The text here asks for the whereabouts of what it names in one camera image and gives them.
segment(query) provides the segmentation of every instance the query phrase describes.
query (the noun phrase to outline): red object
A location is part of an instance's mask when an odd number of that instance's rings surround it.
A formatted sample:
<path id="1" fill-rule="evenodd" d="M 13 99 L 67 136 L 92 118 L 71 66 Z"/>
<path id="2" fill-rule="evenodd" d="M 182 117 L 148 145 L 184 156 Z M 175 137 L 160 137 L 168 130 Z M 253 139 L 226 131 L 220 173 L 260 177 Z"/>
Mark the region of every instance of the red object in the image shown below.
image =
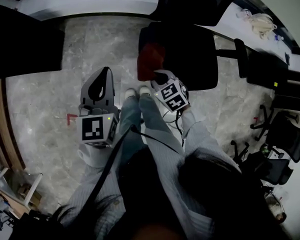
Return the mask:
<path id="1" fill-rule="evenodd" d="M 77 118 L 78 116 L 76 114 L 66 114 L 66 121 L 67 125 L 70 125 L 70 118 Z"/>
<path id="2" fill-rule="evenodd" d="M 155 70 L 163 70 L 166 50 L 158 43 L 147 43 L 137 60 L 138 80 L 145 82 L 156 78 Z"/>

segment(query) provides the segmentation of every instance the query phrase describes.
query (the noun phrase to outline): marble floor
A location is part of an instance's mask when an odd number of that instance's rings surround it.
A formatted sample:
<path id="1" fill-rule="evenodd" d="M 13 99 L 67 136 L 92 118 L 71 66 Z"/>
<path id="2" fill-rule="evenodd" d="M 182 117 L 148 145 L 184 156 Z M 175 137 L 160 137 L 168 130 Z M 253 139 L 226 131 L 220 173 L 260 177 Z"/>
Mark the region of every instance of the marble floor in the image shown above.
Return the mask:
<path id="1" fill-rule="evenodd" d="M 43 173 L 38 187 L 43 196 L 41 210 L 52 213 L 80 184 L 85 164 L 77 156 L 75 121 L 67 125 L 67 114 L 78 115 L 81 87 L 89 76 L 104 66 L 112 69 L 119 108 L 127 88 L 150 84 L 137 80 L 139 33 L 149 23 L 145 18 L 124 16 L 67 19 L 61 71 L 6 79 L 10 119 L 26 171 Z M 219 36 L 215 45 L 217 49 L 235 49 L 232 41 Z M 256 117 L 262 120 L 259 105 L 269 106 L 273 93 L 239 78 L 235 59 L 218 57 L 218 67 L 217 87 L 191 91 L 190 103 L 227 154 L 234 155 L 232 139 L 242 145 L 249 142 L 252 153 L 259 149 L 254 141 L 259 130 L 250 130 L 249 125 Z M 162 114 L 167 111 L 159 102 L 158 106 Z M 166 121 L 174 118 L 165 116 Z"/>

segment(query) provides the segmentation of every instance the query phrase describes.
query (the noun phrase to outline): jeans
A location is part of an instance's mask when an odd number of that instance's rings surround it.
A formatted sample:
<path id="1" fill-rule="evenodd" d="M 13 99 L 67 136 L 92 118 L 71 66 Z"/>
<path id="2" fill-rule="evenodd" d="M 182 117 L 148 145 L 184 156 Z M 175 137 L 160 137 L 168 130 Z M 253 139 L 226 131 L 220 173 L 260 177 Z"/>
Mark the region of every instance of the jeans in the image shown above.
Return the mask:
<path id="1" fill-rule="evenodd" d="M 120 114 L 119 133 L 124 134 L 131 125 L 135 125 L 140 132 L 141 113 L 143 114 L 146 128 L 172 134 L 163 120 L 157 104 L 148 94 L 141 95 L 139 100 L 137 97 L 131 96 L 123 102 Z M 122 143 L 120 165 L 125 165 L 136 152 L 146 146 L 140 134 L 130 131 Z"/>

